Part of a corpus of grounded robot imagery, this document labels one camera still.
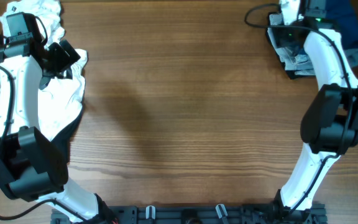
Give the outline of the teal blue polo shirt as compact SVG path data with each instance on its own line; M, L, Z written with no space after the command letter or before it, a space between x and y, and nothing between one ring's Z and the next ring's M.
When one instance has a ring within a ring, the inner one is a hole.
M326 18L339 26L343 49L358 48L358 18L350 0L327 0Z

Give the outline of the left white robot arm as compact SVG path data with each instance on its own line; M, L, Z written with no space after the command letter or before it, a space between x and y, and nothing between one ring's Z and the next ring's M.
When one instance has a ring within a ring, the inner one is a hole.
M40 132L38 93L80 59L65 40L48 44L39 17L7 17L9 37L0 44L0 189L34 208L47 204L72 223L110 223L101 198L69 178L65 156Z

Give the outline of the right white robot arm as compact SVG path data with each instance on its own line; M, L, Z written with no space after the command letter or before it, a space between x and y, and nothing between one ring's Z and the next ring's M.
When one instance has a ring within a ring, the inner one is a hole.
M342 47L338 24L327 1L280 1L267 33L277 52L300 46L318 83L318 94L300 127L303 148L279 190L276 218L294 220L310 211L313 197L331 166L358 144L358 79Z

